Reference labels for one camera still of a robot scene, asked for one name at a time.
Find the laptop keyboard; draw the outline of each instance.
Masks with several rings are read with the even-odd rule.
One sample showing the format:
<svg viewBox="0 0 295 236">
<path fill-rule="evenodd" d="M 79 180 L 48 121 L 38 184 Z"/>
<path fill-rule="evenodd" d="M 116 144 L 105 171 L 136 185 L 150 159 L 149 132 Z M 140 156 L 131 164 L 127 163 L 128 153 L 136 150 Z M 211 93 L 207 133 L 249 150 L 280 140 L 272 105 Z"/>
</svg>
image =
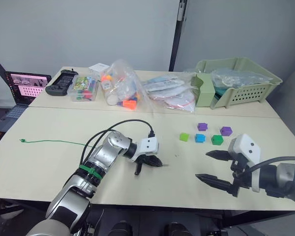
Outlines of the laptop keyboard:
<svg viewBox="0 0 295 236">
<path fill-rule="evenodd" d="M 14 107 L 7 115 L 6 117 L 11 118 L 19 118 L 23 111 L 25 111 L 26 107 Z"/>
</svg>

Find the laptop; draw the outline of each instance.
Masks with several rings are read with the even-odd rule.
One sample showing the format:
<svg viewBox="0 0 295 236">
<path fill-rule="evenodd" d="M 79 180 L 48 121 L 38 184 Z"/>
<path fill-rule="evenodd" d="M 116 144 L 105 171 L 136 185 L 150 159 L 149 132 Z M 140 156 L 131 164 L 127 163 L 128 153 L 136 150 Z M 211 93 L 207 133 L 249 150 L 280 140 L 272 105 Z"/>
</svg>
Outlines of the laptop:
<svg viewBox="0 0 295 236">
<path fill-rule="evenodd" d="M 50 75 L 20 72 L 5 72 L 16 106 L 0 119 L 0 132 L 6 132 L 21 116 L 29 104 L 51 81 Z"/>
</svg>

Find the plastic bag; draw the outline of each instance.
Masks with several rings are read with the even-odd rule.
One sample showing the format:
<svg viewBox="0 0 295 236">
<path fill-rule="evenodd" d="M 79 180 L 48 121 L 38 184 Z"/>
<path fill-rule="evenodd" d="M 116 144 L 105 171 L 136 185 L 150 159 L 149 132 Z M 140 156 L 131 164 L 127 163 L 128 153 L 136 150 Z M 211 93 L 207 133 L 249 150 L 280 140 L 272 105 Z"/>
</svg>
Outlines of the plastic bag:
<svg viewBox="0 0 295 236">
<path fill-rule="evenodd" d="M 146 81 L 143 84 L 150 99 L 169 108 L 194 112 L 195 96 L 190 83 L 194 73 L 163 75 Z"/>
<path fill-rule="evenodd" d="M 272 79 L 251 71 L 235 71 L 228 68 L 211 72 L 214 87 L 218 89 L 239 88 L 246 85 L 269 83 Z"/>
<path fill-rule="evenodd" d="M 139 77 L 124 60 L 115 61 L 102 75 L 101 86 L 108 105 L 118 105 L 135 110 L 139 102 L 151 107 L 150 99 Z"/>
</svg>

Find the white table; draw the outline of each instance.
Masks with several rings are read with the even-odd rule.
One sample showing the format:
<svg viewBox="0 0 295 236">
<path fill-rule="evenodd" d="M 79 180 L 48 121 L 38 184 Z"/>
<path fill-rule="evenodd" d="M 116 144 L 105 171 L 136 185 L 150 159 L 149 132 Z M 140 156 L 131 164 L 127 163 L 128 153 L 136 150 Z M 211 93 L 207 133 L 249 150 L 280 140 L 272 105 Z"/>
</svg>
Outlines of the white table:
<svg viewBox="0 0 295 236">
<path fill-rule="evenodd" d="M 85 143 L 94 133 L 129 118 L 144 119 L 159 139 L 161 168 L 143 166 L 134 176 L 135 164 L 118 158 L 92 199 L 94 204 L 189 207 L 237 210 L 295 210 L 295 202 L 241 189 L 238 198 L 211 188 L 194 175 L 207 173 L 232 181 L 230 162 L 214 160 L 205 153 L 226 150 L 232 138 L 249 134 L 262 149 L 262 158 L 295 155 L 295 137 L 279 118 L 233 117 L 186 114 L 147 114 L 118 111 L 28 108 L 0 142 L 0 198 L 51 201 L 76 170 L 83 147 L 66 143 L 21 143 L 19 139 L 67 140 Z M 198 122 L 206 122 L 204 144 L 194 142 Z M 222 126 L 233 135 L 221 146 L 210 137 Z M 146 137 L 148 127 L 138 122 L 116 127 L 134 141 Z M 180 132 L 190 133 L 188 142 Z"/>
<path fill-rule="evenodd" d="M 63 67 L 63 69 L 73 68 L 80 74 L 90 73 L 90 69 L 84 67 Z M 52 84 L 53 81 L 60 75 L 61 70 L 53 77 L 49 82 Z M 137 75 L 142 81 L 168 74 L 169 72 L 164 71 L 136 71 Z M 85 109 L 85 110 L 103 110 L 103 111 L 125 111 L 131 112 L 123 107 L 119 106 L 109 106 L 107 105 L 102 89 L 99 88 L 95 101 L 90 102 L 73 102 L 69 96 L 50 96 L 45 90 L 35 98 L 35 100 L 30 104 L 30 107 L 49 107 L 49 108 L 69 108 L 69 109 Z M 157 113 L 171 113 L 171 114 L 190 114 L 185 111 L 170 110 L 158 106 L 154 106 L 154 111 Z M 138 106 L 135 112 L 150 112 L 147 107 Z M 245 104 L 238 104 L 231 106 L 226 109 L 225 107 L 220 107 L 212 110 L 209 107 L 196 108 L 196 115 L 214 115 L 214 116 L 243 116 L 243 117 L 268 117 L 268 118 L 279 118 L 278 114 L 273 110 L 273 108 L 268 104 L 267 101 L 264 103 L 260 102 L 250 102 Z"/>
</svg>

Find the small cube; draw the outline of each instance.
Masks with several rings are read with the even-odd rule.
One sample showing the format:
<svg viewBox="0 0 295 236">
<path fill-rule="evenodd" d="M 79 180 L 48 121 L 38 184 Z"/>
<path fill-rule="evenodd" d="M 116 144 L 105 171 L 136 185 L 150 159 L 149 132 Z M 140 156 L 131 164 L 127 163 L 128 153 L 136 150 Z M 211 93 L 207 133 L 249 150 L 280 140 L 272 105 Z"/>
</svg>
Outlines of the small cube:
<svg viewBox="0 0 295 236">
<path fill-rule="evenodd" d="M 211 140 L 213 145 L 221 145 L 224 141 L 222 135 L 213 135 Z"/>
<path fill-rule="evenodd" d="M 228 126 L 223 126 L 220 131 L 222 136 L 230 136 L 233 132 L 232 129 Z"/>
<path fill-rule="evenodd" d="M 181 133 L 181 134 L 179 135 L 179 140 L 181 140 L 181 141 L 187 142 L 188 139 L 189 139 L 189 134 Z"/>
<path fill-rule="evenodd" d="M 206 131 L 207 130 L 207 123 L 198 123 L 198 130 L 199 131 Z"/>
<path fill-rule="evenodd" d="M 206 136 L 203 134 L 196 134 L 195 135 L 195 141 L 196 143 L 204 143 L 206 140 Z"/>
</svg>

